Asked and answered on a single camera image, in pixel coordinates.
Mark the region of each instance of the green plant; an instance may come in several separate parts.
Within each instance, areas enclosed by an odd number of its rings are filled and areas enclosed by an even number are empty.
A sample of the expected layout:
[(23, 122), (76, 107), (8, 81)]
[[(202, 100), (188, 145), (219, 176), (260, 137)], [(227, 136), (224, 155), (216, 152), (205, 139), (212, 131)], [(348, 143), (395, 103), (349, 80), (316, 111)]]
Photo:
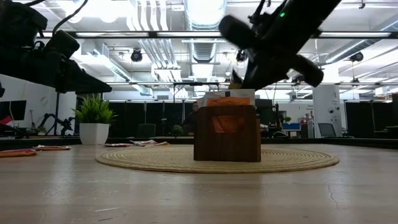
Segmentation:
[(181, 136), (183, 134), (183, 132), (184, 131), (181, 126), (179, 126), (177, 124), (173, 126), (172, 134), (174, 136)]
[(116, 117), (109, 109), (109, 102), (101, 100), (99, 95), (85, 98), (77, 110), (72, 110), (81, 123), (109, 124)]
[(46, 133), (46, 132), (47, 132), (47, 130), (46, 130), (45, 127), (37, 127), (37, 128), (36, 128), (36, 131), (37, 131), (38, 133)]

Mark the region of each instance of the orange label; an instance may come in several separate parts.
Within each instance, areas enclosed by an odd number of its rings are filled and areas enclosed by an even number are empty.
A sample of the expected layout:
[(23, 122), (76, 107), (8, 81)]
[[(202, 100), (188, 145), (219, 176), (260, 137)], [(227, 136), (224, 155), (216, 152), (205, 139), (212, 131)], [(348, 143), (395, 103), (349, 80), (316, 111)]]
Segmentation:
[[(244, 97), (221, 97), (207, 99), (206, 106), (244, 106), (250, 105), (250, 98)], [(216, 133), (235, 133), (244, 127), (244, 119), (240, 116), (223, 115), (214, 116), (213, 122)]]

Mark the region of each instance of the potted plant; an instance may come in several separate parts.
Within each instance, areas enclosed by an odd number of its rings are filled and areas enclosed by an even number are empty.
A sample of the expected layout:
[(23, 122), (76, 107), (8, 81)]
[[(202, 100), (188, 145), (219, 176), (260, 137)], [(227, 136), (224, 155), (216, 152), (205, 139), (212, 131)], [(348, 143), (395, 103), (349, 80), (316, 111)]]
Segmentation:
[(43, 135), (45, 135), (45, 133), (47, 132), (47, 130), (45, 129), (45, 127), (37, 127), (36, 128), (36, 131), (37, 131), (37, 135), (39, 135), (39, 136), (43, 136)]
[(288, 123), (288, 124), (290, 124), (290, 121), (292, 120), (292, 118), (291, 117), (285, 117), (285, 121), (286, 121), (286, 123)]
[(173, 136), (174, 137), (176, 137), (177, 138), (177, 136), (181, 136), (182, 134), (183, 134), (183, 129), (182, 129), (182, 127), (181, 126), (179, 126), (179, 125), (174, 125), (173, 126), (173, 130), (172, 130), (172, 134), (173, 134)]
[(73, 110), (80, 122), (80, 140), (82, 144), (104, 144), (109, 134), (109, 124), (115, 117), (109, 109), (109, 102), (100, 96), (87, 97), (83, 104)]

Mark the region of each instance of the woven round rug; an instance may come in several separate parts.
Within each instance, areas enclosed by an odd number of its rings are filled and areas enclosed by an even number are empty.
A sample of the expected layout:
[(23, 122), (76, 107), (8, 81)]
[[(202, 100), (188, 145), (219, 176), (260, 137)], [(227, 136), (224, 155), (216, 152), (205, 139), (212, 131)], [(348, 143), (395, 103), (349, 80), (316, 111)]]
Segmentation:
[(321, 152), (268, 147), (261, 162), (194, 161), (193, 146), (129, 147), (96, 156), (100, 163), (139, 170), (216, 174), (286, 172), (332, 166), (339, 159)]

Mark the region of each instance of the table surface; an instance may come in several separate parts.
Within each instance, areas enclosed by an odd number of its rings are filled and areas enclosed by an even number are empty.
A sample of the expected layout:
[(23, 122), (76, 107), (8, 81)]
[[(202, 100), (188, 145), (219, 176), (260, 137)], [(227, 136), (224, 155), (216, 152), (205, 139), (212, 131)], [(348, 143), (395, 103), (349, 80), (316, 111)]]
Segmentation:
[(0, 223), (396, 223), (398, 151), (272, 145), (340, 163), (275, 174), (179, 174), (99, 164), (114, 150), (0, 159)]

